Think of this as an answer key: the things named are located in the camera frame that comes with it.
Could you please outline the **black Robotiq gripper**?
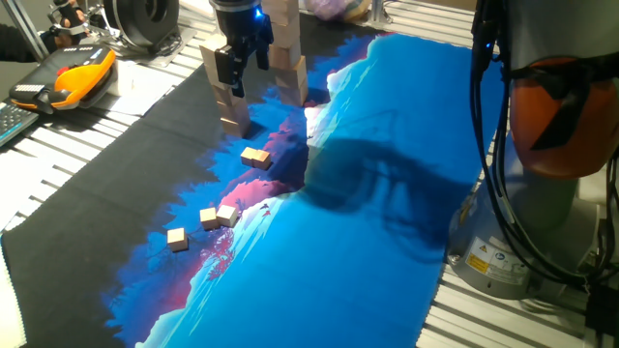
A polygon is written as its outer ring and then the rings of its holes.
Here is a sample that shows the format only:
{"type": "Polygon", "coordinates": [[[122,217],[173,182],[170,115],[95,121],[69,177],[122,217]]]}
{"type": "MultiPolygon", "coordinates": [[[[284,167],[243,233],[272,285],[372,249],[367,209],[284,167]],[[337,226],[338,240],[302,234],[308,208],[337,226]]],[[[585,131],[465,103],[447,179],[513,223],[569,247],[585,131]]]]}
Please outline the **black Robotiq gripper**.
{"type": "Polygon", "coordinates": [[[219,82],[228,85],[235,97],[243,98],[243,75],[255,46],[257,67],[270,68],[269,48],[274,41],[270,17],[261,0],[211,0],[220,30],[227,43],[215,51],[219,82]]]}

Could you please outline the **person's left hand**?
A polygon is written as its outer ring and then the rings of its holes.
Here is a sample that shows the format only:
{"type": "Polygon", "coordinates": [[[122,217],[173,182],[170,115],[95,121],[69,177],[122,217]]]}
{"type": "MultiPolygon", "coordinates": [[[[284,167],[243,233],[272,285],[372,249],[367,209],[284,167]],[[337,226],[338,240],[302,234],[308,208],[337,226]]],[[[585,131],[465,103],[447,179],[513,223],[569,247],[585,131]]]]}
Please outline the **person's left hand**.
{"type": "Polygon", "coordinates": [[[57,8],[57,14],[52,14],[53,19],[57,19],[57,25],[66,28],[66,31],[52,30],[54,41],[58,48],[76,45],[85,35],[84,32],[72,34],[68,30],[77,26],[82,26],[86,22],[86,15],[80,8],[77,0],[58,0],[53,2],[57,8]]]}

